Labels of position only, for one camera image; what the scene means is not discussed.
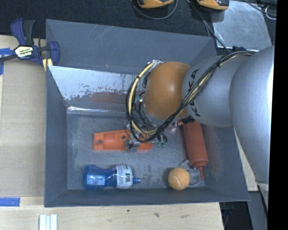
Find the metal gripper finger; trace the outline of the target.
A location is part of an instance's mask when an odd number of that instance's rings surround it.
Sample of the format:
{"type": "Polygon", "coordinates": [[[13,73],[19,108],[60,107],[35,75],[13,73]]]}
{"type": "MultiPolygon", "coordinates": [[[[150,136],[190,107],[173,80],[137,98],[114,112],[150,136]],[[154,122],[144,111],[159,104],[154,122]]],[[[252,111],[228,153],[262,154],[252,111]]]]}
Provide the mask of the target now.
{"type": "Polygon", "coordinates": [[[125,140],[125,149],[127,150],[137,151],[139,146],[140,142],[138,141],[133,141],[131,139],[125,140]]]}

